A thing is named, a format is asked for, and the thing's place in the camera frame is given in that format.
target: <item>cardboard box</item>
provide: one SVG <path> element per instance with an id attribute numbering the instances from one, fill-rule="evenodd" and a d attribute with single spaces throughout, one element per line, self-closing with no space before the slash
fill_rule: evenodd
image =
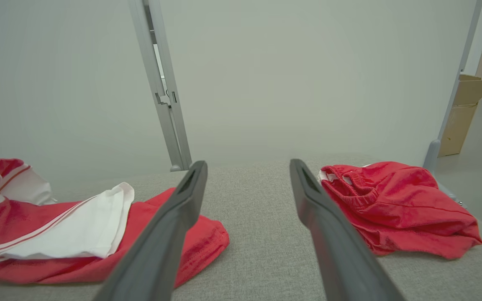
<path id="1" fill-rule="evenodd" d="M 440 141 L 438 157 L 461 152 L 468 129 L 474 118 L 477 103 L 482 98 L 482 80 L 480 77 L 461 75 L 455 101 L 449 112 L 444 135 Z"/>

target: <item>red clothing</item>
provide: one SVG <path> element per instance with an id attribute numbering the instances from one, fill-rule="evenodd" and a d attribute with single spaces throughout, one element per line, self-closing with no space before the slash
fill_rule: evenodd
<path id="1" fill-rule="evenodd" d="M 12 174 L 12 170 L 17 169 L 19 171 Z M 61 213 L 80 203 L 53 204 L 50 196 L 43 196 L 42 201 L 39 202 L 42 203 L 41 205 L 9 199 L 3 192 L 6 191 L 5 186 L 26 170 L 30 170 L 30 166 L 20 160 L 0 160 L 0 245 L 8 244 L 12 240 L 45 227 Z M 98 257 L 5 259 L 0 261 L 0 280 L 14 283 L 67 283 L 96 282 L 106 279 L 172 192 L 174 188 L 146 202 L 131 204 L 122 240 L 115 253 L 105 259 Z M 14 195 L 19 193 L 21 191 L 8 192 Z M 185 236 L 175 286 L 182 285 L 203 270 L 228 244 L 229 236 L 222 224 L 200 216 Z"/>
<path id="2" fill-rule="evenodd" d="M 482 244 L 477 220 L 420 167 L 380 162 L 321 169 L 321 185 L 376 255 L 419 251 L 460 258 Z"/>

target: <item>gray fabric surface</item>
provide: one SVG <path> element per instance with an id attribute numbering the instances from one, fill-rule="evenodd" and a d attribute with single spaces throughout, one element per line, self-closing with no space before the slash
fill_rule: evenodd
<path id="1" fill-rule="evenodd" d="M 375 160 L 335 155 L 305 162 L 316 173 L 327 164 L 363 166 Z M 176 186 L 183 175 L 113 179 L 74 187 L 56 193 L 56 198 L 84 199 L 127 181 L 136 190 L 136 200 L 142 201 Z M 289 162 L 210 167 L 201 214 L 224 224 L 230 245 L 204 271 L 176 289 L 173 300 L 325 299 L 310 232 L 297 218 Z M 410 301 L 482 300 L 482 245 L 454 261 L 421 253 L 394 253 L 379 261 Z M 85 301 L 100 286 L 0 283 L 0 301 Z"/>

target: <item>red fabric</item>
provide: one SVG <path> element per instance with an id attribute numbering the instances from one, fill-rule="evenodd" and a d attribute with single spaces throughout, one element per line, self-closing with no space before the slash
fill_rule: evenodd
<path id="1" fill-rule="evenodd" d="M 456 259 L 482 244 L 477 220 L 426 169 L 380 162 L 321 170 L 336 175 L 321 185 L 376 255 L 419 251 Z"/>
<path id="2" fill-rule="evenodd" d="M 146 202 L 132 204 L 126 232 L 118 250 L 106 259 L 98 257 L 0 262 L 0 280 L 14 283 L 67 283 L 102 281 L 130 249 L 150 219 L 174 192 L 170 188 Z M 5 198 L 0 202 L 0 243 L 25 235 L 46 224 L 77 202 L 36 206 Z M 187 232 L 175 286 L 195 276 L 228 246 L 229 236 L 219 221 L 200 216 Z"/>

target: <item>white partition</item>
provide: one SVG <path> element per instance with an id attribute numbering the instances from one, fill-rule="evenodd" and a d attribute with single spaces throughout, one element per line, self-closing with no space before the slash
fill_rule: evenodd
<path id="1" fill-rule="evenodd" d="M 1 157 L 54 187 L 168 172 L 127 0 L 0 0 Z"/>
<path id="2" fill-rule="evenodd" d="M 194 161 L 421 165 L 475 0 L 161 0 Z"/>

